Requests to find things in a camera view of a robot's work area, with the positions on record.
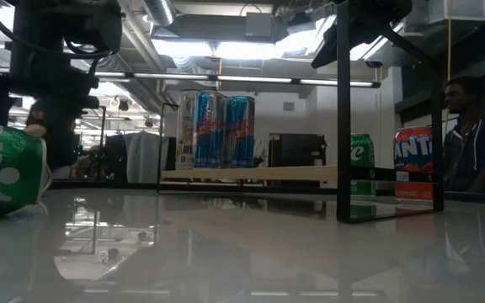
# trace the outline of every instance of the dark hoodie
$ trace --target dark hoodie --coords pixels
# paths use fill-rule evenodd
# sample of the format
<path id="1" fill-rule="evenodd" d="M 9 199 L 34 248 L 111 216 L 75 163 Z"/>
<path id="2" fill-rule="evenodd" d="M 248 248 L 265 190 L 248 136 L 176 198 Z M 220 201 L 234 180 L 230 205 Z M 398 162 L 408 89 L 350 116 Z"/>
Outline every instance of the dark hoodie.
<path id="1" fill-rule="evenodd" d="M 468 191 L 478 173 L 485 167 L 485 113 L 462 138 L 461 126 L 445 136 L 443 152 L 445 160 L 445 190 Z"/>

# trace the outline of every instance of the wooden board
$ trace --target wooden board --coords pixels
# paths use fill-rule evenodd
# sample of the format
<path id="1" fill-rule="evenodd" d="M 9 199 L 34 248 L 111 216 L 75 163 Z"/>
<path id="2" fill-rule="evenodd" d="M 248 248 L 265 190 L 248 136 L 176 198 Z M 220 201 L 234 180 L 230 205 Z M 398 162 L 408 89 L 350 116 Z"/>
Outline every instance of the wooden board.
<path id="1" fill-rule="evenodd" d="M 163 171 L 162 178 L 337 181 L 335 165 L 314 167 L 196 168 Z"/>

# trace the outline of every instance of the sprite can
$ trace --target sprite can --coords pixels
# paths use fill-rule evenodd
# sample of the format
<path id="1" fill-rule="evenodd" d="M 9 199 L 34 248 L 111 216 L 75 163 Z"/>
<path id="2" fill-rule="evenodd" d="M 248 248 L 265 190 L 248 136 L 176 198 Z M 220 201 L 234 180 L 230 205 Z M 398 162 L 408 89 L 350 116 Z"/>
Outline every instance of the sprite can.
<path id="1" fill-rule="evenodd" d="M 374 143 L 367 134 L 351 134 L 351 165 L 374 167 Z M 351 181 L 351 195 L 375 196 L 373 182 Z"/>
<path id="2" fill-rule="evenodd" d="M 50 186 L 44 140 L 0 126 L 0 215 L 35 204 Z"/>

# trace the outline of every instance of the cable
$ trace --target cable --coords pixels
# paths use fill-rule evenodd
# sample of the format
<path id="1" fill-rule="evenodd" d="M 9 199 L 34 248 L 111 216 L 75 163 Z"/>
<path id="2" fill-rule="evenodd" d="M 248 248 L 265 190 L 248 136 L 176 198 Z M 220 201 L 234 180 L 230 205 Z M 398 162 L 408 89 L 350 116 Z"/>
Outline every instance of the cable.
<path id="1" fill-rule="evenodd" d="M 61 52 L 61 51 L 50 50 L 50 49 L 47 49 L 47 48 L 44 48 L 44 47 L 40 47 L 38 45 L 34 45 L 32 43 L 29 43 L 26 40 L 23 40 L 22 38 L 15 35 L 10 29 L 8 29 L 5 26 L 5 24 L 3 24 L 1 21 L 0 21 L 0 31 L 4 35 L 6 35 L 12 42 L 25 45 L 25 46 L 29 47 L 30 49 L 32 49 L 34 51 L 45 52 L 45 53 L 52 54 L 52 55 L 55 55 L 55 56 L 64 56 L 64 57 L 70 58 L 70 59 L 96 59 L 96 58 L 102 58 L 102 57 L 105 57 L 105 56 L 109 56 L 109 55 L 112 54 L 111 51 L 103 51 L 103 52 L 94 53 L 94 54 L 66 54 L 66 53 Z"/>
<path id="2" fill-rule="evenodd" d="M 253 7 L 257 8 L 257 9 L 258 9 L 258 11 L 259 11 L 260 13 L 262 13 L 262 12 L 263 12 L 263 11 L 261 10 L 261 8 L 259 8 L 257 5 L 255 5 L 255 4 L 253 4 L 253 3 L 244 3 L 244 5 L 243 5 L 243 6 L 242 6 L 242 8 L 241 8 L 241 12 L 239 13 L 239 16 L 242 16 L 242 15 L 243 15 L 243 10 L 244 10 L 244 8 L 245 8 L 245 7 L 247 7 L 248 5 L 252 5 Z"/>
<path id="3" fill-rule="evenodd" d="M 89 67 L 88 75 L 94 77 L 94 73 L 97 71 L 97 65 L 99 64 L 100 58 L 94 59 L 93 63 Z"/>

